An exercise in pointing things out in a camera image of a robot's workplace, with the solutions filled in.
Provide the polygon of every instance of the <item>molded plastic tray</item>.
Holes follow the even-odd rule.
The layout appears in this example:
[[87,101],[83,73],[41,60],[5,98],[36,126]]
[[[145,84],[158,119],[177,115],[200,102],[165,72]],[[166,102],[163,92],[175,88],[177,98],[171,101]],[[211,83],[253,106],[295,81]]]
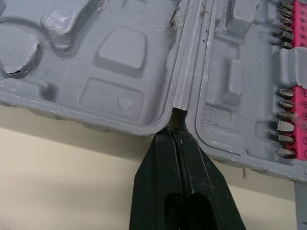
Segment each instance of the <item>molded plastic tray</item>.
[[307,86],[306,49],[280,49],[278,4],[0,0],[0,101],[144,136],[180,108],[214,159],[306,183],[307,162],[277,154],[276,91]]

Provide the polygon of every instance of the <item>flathead screwdriver bit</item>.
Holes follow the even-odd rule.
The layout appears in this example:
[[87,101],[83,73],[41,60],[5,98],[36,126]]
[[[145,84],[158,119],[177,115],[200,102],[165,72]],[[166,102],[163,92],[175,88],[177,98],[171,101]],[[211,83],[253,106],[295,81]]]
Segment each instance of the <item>flathead screwdriver bit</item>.
[[283,148],[279,148],[278,153],[289,156],[290,158],[294,158],[296,156],[296,153],[294,151],[290,151],[290,150],[283,149]]
[[291,100],[279,101],[278,105],[283,109],[292,109],[294,107],[294,102]]
[[289,89],[280,89],[278,94],[285,99],[290,99],[293,97],[294,91]]
[[293,132],[294,125],[289,122],[279,121],[277,125],[277,130],[282,132]]
[[279,112],[278,117],[282,120],[292,120],[293,114],[290,112]]
[[278,140],[288,142],[289,144],[294,144],[294,138],[285,135],[278,135]]

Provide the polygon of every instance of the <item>metal bit tip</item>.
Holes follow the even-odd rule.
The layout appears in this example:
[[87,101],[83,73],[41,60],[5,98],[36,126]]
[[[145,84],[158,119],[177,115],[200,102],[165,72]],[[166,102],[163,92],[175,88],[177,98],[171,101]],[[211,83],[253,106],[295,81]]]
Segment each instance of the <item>metal bit tip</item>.
[[293,29],[289,26],[286,26],[286,25],[282,25],[280,27],[282,30],[286,31],[286,32],[289,32],[289,33],[292,33],[293,32]]
[[287,10],[282,10],[280,12],[281,16],[285,17],[285,18],[289,18],[291,19],[293,17],[293,13],[291,11],[287,11]]
[[294,138],[288,137],[288,136],[285,136],[285,135],[278,135],[278,140],[279,141],[288,142],[290,144],[294,143]]
[[278,93],[281,97],[287,98],[287,99],[292,98],[294,95],[294,91],[289,90],[289,89],[280,89]]
[[282,2],[282,3],[279,4],[279,8],[291,11],[291,10],[293,10],[293,5]]
[[280,101],[280,102],[278,103],[278,105],[279,105],[281,108],[283,108],[283,109],[288,109],[288,110],[290,110],[290,109],[293,108],[294,102],[293,102],[293,101],[290,101],[290,100],[284,100],[284,101]]
[[284,121],[279,121],[278,126],[277,126],[278,131],[282,132],[293,132],[294,131],[294,125],[284,122]]
[[279,112],[278,116],[283,120],[291,120],[292,119],[292,113],[290,113],[290,112]]
[[289,24],[289,25],[292,25],[292,24],[293,24],[293,21],[292,21],[291,19],[288,19],[288,18],[285,18],[285,17],[282,17],[282,18],[280,19],[280,21],[281,21],[282,23]]
[[282,154],[282,155],[286,155],[286,156],[289,156],[289,157],[295,157],[296,153],[294,151],[290,151],[290,150],[287,150],[287,149],[283,149],[283,148],[279,148],[278,149],[278,153],[279,154]]
[[287,31],[282,31],[279,35],[278,38],[284,42],[292,42],[293,38],[294,38],[294,34],[289,33]]
[[283,42],[281,47],[284,48],[284,49],[292,49],[293,45],[288,43],[288,42]]

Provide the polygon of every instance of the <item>scuff mark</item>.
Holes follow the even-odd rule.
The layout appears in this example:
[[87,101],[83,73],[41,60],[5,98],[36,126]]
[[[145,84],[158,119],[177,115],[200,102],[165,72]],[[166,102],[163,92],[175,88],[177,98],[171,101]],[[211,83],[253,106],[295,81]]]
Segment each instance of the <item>scuff mark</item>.
[[111,0],[101,0],[97,6],[97,11],[104,10],[110,2]]

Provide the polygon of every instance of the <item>circular molded indent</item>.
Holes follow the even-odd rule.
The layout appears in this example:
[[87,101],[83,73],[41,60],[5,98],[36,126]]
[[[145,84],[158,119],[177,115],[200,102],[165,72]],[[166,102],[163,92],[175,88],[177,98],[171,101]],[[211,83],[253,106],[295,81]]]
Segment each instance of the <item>circular molded indent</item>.
[[215,111],[213,109],[205,110],[205,119],[207,121],[215,121]]
[[120,97],[117,103],[118,103],[118,106],[122,109],[129,109],[132,106],[132,100],[126,96]]

